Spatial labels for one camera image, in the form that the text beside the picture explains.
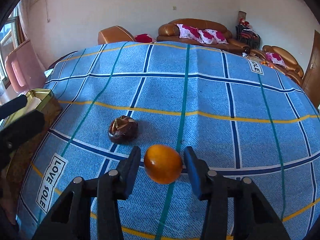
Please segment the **person's left hand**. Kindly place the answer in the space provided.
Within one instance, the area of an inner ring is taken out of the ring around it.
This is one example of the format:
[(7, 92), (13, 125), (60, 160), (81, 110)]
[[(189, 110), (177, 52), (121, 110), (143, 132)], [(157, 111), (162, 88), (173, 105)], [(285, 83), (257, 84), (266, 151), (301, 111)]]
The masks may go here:
[(3, 197), (1, 198), (1, 207), (11, 224), (16, 225), (16, 207), (12, 200), (9, 184), (5, 177), (5, 171), (1, 171), (1, 188), (3, 189)]

